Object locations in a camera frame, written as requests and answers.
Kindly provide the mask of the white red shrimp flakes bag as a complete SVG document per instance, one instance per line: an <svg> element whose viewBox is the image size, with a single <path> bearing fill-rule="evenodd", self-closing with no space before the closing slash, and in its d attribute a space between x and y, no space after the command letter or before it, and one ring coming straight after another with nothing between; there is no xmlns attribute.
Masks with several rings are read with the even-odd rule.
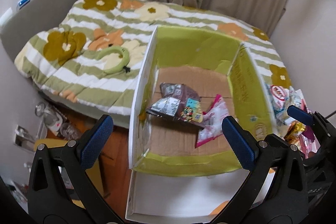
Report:
<svg viewBox="0 0 336 224"><path fill-rule="evenodd" d="M289 126L294 119L288 115L288 107L294 105L301 110L305 107L302 91L300 89L295 90L292 86L288 89L278 85L266 86L273 106L277 127Z"/></svg>

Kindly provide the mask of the pink white snack bag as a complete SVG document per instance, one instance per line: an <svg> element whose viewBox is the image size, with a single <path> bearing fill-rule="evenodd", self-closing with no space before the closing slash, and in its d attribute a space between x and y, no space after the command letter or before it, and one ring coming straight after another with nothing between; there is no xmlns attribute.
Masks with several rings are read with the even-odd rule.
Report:
<svg viewBox="0 0 336 224"><path fill-rule="evenodd" d="M195 147L198 148L222 135L222 121L229 115L224 98L217 94L208 112L203 113L205 127L198 132Z"/></svg>

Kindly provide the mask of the brown purple snack bag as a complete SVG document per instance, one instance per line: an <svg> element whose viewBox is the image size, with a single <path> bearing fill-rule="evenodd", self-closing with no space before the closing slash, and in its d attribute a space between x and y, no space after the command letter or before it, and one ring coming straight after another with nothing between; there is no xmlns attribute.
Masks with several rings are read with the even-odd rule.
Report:
<svg viewBox="0 0 336 224"><path fill-rule="evenodd" d="M185 84L160 84L161 98L146 109L147 114L204 128L201 97Z"/></svg>

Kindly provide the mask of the gold chocolate snack bag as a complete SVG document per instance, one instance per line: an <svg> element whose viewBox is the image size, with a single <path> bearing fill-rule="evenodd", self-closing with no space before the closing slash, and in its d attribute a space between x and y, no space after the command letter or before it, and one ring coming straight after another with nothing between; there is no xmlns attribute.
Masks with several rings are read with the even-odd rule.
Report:
<svg viewBox="0 0 336 224"><path fill-rule="evenodd" d="M298 121L293 121L285 135L285 141L289 144L299 143L299 136L306 130L306 126Z"/></svg>

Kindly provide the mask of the pink striped snack bag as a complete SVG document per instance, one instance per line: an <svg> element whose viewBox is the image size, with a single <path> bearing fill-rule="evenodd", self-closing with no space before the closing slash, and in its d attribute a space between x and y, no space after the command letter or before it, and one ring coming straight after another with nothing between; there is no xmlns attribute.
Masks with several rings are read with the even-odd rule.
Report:
<svg viewBox="0 0 336 224"><path fill-rule="evenodd" d="M319 143L316 140L312 141L305 137L303 134L299 136L299 144L300 151L305 155L306 159L314 156L319 149Z"/></svg>

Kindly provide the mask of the fruit print tablecloth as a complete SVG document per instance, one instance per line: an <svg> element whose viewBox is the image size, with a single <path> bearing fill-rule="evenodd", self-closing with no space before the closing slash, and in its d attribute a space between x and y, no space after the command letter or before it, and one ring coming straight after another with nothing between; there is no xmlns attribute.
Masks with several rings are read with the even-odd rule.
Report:
<svg viewBox="0 0 336 224"><path fill-rule="evenodd" d="M132 172L125 218L140 223L209 223L249 172L166 177Z"/></svg>

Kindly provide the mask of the green cardboard box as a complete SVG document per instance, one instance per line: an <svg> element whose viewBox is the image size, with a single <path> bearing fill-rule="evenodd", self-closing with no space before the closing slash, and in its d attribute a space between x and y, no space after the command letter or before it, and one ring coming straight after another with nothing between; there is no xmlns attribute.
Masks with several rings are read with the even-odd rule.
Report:
<svg viewBox="0 0 336 224"><path fill-rule="evenodd" d="M257 140L277 132L250 43L214 31L157 27L131 107L130 168L175 177L239 169L221 132L227 115Z"/></svg>

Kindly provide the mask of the floral striped quilt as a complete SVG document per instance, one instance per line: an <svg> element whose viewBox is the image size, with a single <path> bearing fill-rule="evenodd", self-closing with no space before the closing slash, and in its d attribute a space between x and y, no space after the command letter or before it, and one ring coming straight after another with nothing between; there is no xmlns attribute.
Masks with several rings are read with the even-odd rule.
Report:
<svg viewBox="0 0 336 224"><path fill-rule="evenodd" d="M128 127L135 84L157 26L214 30L242 41L268 84L291 86L267 34L217 12L147 0L77 0L57 27L41 31L14 59L53 101Z"/></svg>

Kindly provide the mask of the grey headboard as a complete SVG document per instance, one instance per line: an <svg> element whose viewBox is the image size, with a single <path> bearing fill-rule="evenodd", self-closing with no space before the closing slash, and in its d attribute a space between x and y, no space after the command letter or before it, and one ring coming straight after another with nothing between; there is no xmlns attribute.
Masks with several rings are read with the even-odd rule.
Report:
<svg viewBox="0 0 336 224"><path fill-rule="evenodd" d="M1 42L11 60L34 35L57 27L77 0L32 0L1 28Z"/></svg>

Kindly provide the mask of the blue white small device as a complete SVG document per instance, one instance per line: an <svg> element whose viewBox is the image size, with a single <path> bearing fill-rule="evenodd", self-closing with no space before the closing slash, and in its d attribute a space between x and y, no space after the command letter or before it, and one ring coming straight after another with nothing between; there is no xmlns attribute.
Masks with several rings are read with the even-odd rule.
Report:
<svg viewBox="0 0 336 224"><path fill-rule="evenodd" d="M31 0L20 0L17 4L17 11L25 7Z"/></svg>

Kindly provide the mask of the wall power outlet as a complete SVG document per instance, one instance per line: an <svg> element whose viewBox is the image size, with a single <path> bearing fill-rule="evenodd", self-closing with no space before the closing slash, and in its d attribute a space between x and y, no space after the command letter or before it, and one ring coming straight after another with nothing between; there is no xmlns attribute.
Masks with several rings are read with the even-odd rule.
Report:
<svg viewBox="0 0 336 224"><path fill-rule="evenodd" d="M16 125L14 133L14 144L16 146L25 149L26 151L34 151L35 139L29 134L29 132L25 128Z"/></svg>

